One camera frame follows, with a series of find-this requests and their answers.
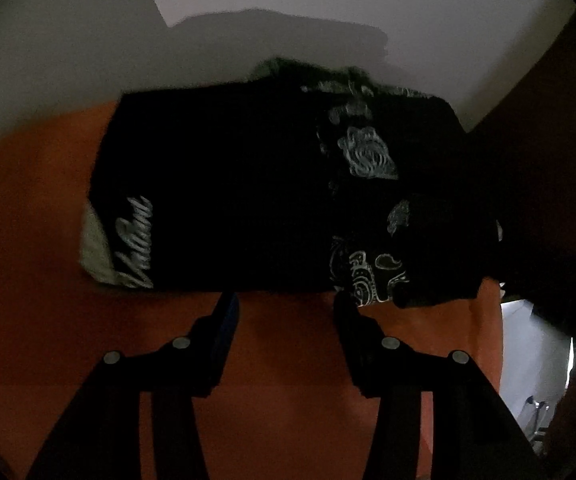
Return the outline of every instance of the dark cloth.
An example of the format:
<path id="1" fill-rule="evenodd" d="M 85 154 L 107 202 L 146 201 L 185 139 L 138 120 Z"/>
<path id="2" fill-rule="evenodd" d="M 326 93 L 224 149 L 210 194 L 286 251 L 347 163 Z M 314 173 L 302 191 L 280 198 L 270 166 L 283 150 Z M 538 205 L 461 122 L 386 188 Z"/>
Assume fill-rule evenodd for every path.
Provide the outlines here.
<path id="1" fill-rule="evenodd" d="M 115 268 L 130 273 L 116 223 L 142 198 L 155 289 L 335 286 L 401 307 L 475 298 L 495 274 L 497 225 L 452 108 L 358 70 L 265 68 L 123 97 L 89 195 Z"/>

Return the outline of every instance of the folded clothing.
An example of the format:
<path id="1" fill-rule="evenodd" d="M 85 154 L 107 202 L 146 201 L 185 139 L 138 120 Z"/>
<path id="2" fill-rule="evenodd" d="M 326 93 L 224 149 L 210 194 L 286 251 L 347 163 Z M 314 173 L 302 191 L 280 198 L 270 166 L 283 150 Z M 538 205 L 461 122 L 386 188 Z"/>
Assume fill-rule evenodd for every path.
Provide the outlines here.
<path id="1" fill-rule="evenodd" d="M 90 182 L 82 265 L 156 290 L 475 298 L 495 274 L 484 171 L 452 108 L 357 69 L 127 94 Z"/>

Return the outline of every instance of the white surface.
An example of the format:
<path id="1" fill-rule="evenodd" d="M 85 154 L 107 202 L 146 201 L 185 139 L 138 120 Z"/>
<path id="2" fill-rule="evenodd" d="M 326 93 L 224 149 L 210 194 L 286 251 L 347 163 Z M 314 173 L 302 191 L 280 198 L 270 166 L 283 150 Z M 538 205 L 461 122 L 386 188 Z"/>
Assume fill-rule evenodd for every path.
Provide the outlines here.
<path id="1" fill-rule="evenodd" d="M 502 305 L 504 365 L 500 395 L 514 417 L 526 399 L 554 407 L 568 382 L 570 338 L 545 321 L 531 316 L 532 304 L 519 300 Z"/>
<path id="2" fill-rule="evenodd" d="M 156 1 L 1 0 L 0 138 L 124 92 L 245 78 L 273 56 L 434 93 L 469 129 L 574 10 L 571 0 Z M 261 9 L 238 11 L 247 6 Z M 168 28 L 160 10 L 182 21 Z"/>
<path id="3" fill-rule="evenodd" d="M 399 80 L 446 99 L 474 126 L 541 57 L 574 10 L 571 0 L 155 0 L 169 27 L 210 12 L 266 9 L 378 28 Z M 536 20 L 549 21 L 548 29 Z M 525 36 L 529 44 L 512 52 Z M 495 74 L 496 69 L 503 73 Z M 382 74 L 373 74 L 382 78 Z M 489 88 L 495 79 L 496 90 Z"/>

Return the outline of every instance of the orange surface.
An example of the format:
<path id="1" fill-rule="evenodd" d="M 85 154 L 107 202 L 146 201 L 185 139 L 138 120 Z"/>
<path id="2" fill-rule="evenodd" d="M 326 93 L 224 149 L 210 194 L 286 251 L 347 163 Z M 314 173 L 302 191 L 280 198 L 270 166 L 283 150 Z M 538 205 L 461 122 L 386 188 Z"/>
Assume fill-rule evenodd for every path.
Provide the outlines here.
<path id="1" fill-rule="evenodd" d="M 137 354 L 184 334 L 218 294 L 109 292 L 78 265 L 96 150 L 116 107 L 101 105 L 28 126 L 0 145 L 0 455 L 18 478 L 103 354 Z M 334 294 L 240 295 L 241 320 L 222 384 L 195 401 L 212 480 L 359 480 L 378 399 L 351 384 L 332 321 Z M 474 301 L 398 310 L 365 307 L 388 335 L 422 352 L 471 354 L 498 388 L 498 284 Z M 422 434 L 431 438 L 424 399 Z M 142 468 L 153 478 L 148 406 Z M 420 474 L 430 467 L 421 445 Z"/>

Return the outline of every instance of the silver screw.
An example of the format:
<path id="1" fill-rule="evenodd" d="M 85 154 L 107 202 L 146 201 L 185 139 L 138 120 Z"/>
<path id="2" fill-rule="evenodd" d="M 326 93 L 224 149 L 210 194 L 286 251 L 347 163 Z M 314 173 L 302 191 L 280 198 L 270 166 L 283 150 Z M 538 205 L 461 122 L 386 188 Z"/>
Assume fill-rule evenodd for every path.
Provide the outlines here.
<path id="1" fill-rule="evenodd" d="M 187 337 L 178 337 L 172 341 L 172 346 L 178 350 L 183 350 L 184 348 L 188 348 L 188 346 L 190 346 L 190 339 Z"/>
<path id="2" fill-rule="evenodd" d="M 468 361 L 470 361 L 470 356 L 466 354 L 466 352 L 462 352 L 461 350 L 457 350 L 454 354 L 452 354 L 452 360 L 460 365 L 465 365 Z"/>
<path id="3" fill-rule="evenodd" d="M 119 359 L 121 359 L 121 354 L 117 351 L 108 352 L 103 356 L 103 362 L 107 365 L 117 364 Z"/>
<path id="4" fill-rule="evenodd" d="M 385 337 L 381 340 L 381 346 L 383 346 L 383 348 L 387 348 L 388 350 L 396 350 L 399 348 L 400 344 L 401 341 L 399 341 L 399 339 L 396 337 Z"/>

